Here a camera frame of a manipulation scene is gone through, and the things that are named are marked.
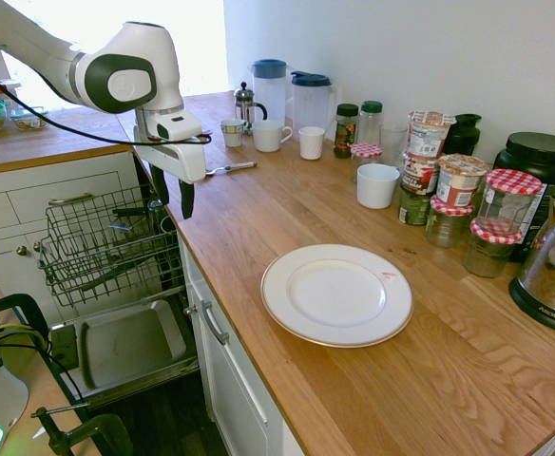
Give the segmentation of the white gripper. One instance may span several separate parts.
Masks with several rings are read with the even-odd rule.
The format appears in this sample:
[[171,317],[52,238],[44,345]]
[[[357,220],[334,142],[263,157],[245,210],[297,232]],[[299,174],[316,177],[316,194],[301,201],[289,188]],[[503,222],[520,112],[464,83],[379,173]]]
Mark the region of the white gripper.
[[206,163],[203,145],[199,140],[191,143],[167,145],[136,145],[137,155],[150,163],[152,180],[162,205],[169,203],[169,190],[164,178],[164,171],[179,180],[181,192],[181,211],[183,219],[190,219],[195,204],[195,186],[206,175]]

